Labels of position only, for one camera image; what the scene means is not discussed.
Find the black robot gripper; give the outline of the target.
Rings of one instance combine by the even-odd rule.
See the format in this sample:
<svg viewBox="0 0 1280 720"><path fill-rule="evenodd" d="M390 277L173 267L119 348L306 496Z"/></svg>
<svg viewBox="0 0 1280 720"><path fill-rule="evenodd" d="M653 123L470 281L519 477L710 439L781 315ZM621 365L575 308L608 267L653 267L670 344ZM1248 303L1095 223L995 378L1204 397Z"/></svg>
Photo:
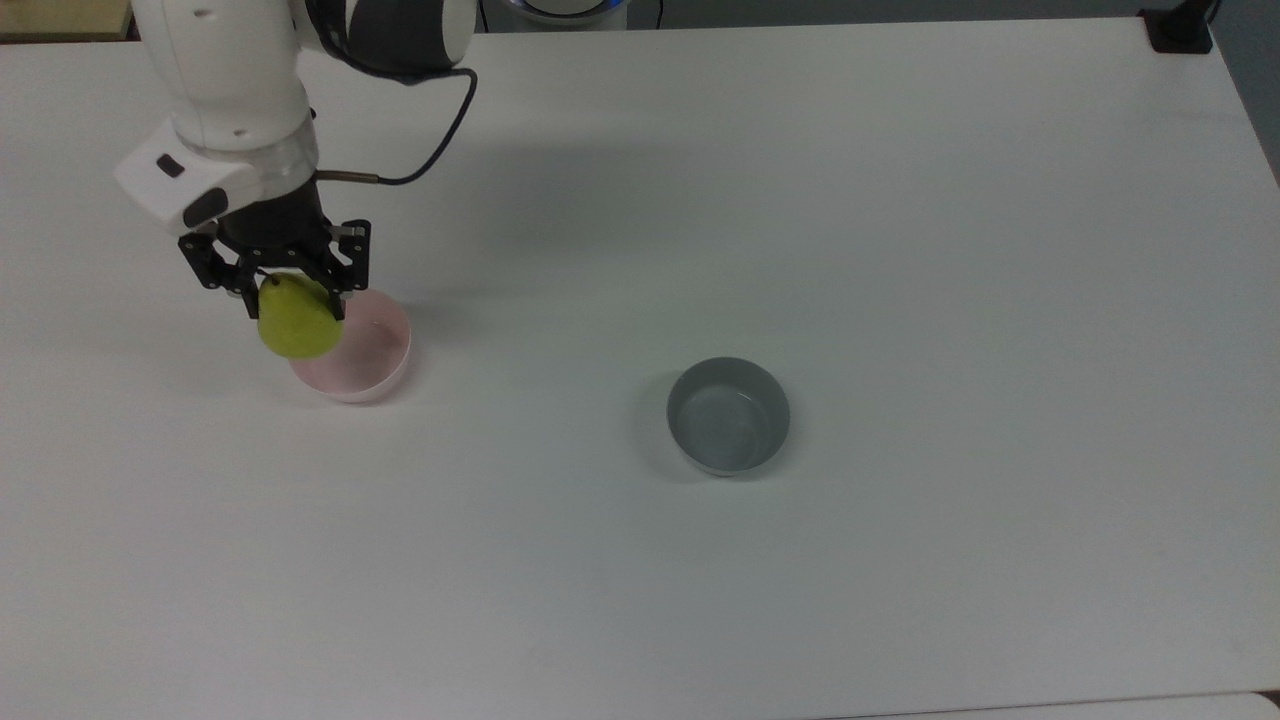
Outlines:
<svg viewBox="0 0 1280 720"><path fill-rule="evenodd" d="M346 300L369 288L372 225L365 219L328 225L317 183L305 181L280 197L252 202L216 220L218 231L193 231L178 249L206 290L238 299L250 319L260 319L259 272L268 260L297 266L320 284L321 300L337 322Z"/></svg>

